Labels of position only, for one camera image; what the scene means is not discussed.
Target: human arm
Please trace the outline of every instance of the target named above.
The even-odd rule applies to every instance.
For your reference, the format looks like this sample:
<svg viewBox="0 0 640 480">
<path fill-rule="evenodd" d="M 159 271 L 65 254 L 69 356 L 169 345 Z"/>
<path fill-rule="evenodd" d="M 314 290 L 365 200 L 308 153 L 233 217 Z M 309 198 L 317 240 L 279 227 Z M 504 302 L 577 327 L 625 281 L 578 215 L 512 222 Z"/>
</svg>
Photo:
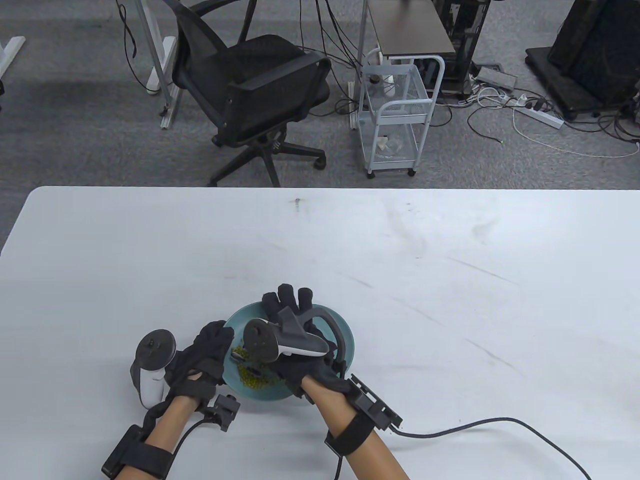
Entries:
<svg viewBox="0 0 640 480">
<path fill-rule="evenodd" d="M 180 440 L 182 430 L 190 416 L 198 407 L 198 400 L 190 397 L 176 397 L 160 418 L 156 427 L 147 437 L 145 443 L 153 447 L 173 452 Z M 142 470 L 126 465 L 116 477 L 116 480 L 157 480 Z"/>
<path fill-rule="evenodd" d="M 332 436 L 338 437 L 356 416 L 343 394 L 329 390 L 310 376 L 302 379 L 302 389 L 316 404 Z M 409 480 L 375 431 L 346 458 L 358 480 Z"/>
</svg>

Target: white metal cart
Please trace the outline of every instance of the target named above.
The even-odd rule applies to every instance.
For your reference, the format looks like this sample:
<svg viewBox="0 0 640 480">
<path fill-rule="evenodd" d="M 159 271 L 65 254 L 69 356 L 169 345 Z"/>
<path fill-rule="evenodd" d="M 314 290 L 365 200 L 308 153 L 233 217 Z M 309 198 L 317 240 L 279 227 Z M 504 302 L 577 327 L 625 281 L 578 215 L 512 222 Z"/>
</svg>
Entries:
<svg viewBox="0 0 640 480">
<path fill-rule="evenodd" d="M 379 51 L 377 48 L 369 52 L 365 63 L 369 56 Z M 358 130 L 367 178 L 375 177 L 374 170 L 399 168 L 407 168 L 410 177 L 415 175 L 445 68 L 444 60 L 438 55 L 423 58 L 432 59 L 439 65 L 431 96 L 413 58 L 404 59 L 410 60 L 409 64 L 362 67 Z M 371 81 L 372 77 L 377 79 L 375 83 Z"/>
</svg>

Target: black wrist mount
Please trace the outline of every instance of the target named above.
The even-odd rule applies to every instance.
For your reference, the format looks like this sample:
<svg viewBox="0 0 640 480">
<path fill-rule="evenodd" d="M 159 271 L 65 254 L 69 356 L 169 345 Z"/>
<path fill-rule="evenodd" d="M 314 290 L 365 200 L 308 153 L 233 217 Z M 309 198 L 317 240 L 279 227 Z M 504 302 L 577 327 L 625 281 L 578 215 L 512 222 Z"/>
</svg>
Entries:
<svg viewBox="0 0 640 480">
<path fill-rule="evenodd" d="M 149 475 L 164 480 L 173 463 L 171 452 L 162 450 L 152 445 L 147 445 L 145 440 L 156 426 L 156 420 L 165 411 L 168 405 L 159 404 L 158 408 L 150 409 L 143 426 L 132 425 L 124 434 L 118 445 L 102 466 L 102 473 L 113 480 L 118 476 L 125 465 L 134 467 Z M 204 407 L 200 411 L 204 413 L 205 420 L 209 423 L 220 425 L 222 431 L 227 431 L 229 424 L 236 417 L 240 404 L 231 395 L 218 395 L 212 407 Z"/>
<path fill-rule="evenodd" d="M 329 432 L 324 440 L 337 456 L 355 452 L 374 428 L 386 430 L 390 425 L 399 427 L 402 423 L 402 418 L 355 375 L 351 375 L 348 381 L 351 390 L 345 396 L 349 404 L 356 409 L 356 416 L 340 435 L 334 437 Z"/>
</svg>

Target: white power strip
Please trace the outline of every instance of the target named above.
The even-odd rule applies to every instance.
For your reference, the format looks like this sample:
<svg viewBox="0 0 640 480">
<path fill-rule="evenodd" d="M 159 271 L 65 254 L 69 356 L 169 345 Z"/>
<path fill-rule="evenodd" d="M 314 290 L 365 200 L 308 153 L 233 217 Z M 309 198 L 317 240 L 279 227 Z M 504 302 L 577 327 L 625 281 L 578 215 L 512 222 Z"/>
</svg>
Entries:
<svg viewBox="0 0 640 480">
<path fill-rule="evenodd" d="M 522 96 L 518 99 L 518 102 L 516 103 L 516 112 L 519 112 L 523 115 L 527 115 L 530 116 L 531 118 L 535 118 L 536 120 L 538 120 L 539 122 L 542 122 L 544 124 L 549 125 L 550 127 L 553 127 L 555 129 L 560 130 L 560 128 L 564 125 L 564 120 L 562 118 L 558 118 L 554 115 L 549 115 L 546 112 L 543 112 L 542 110 L 533 110 L 533 108 L 524 108 L 524 106 L 527 104 L 527 97 L 526 96 Z"/>
</svg>

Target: chair caster wheel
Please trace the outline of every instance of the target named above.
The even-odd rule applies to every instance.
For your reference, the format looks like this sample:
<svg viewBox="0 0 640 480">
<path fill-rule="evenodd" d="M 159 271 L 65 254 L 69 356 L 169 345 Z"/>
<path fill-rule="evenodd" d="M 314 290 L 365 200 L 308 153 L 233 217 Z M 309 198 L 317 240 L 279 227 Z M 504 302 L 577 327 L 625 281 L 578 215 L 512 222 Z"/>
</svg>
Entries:
<svg viewBox="0 0 640 480">
<path fill-rule="evenodd" d="M 326 157 L 317 158 L 314 162 L 314 168 L 316 170 L 324 170 L 326 168 Z"/>
</svg>

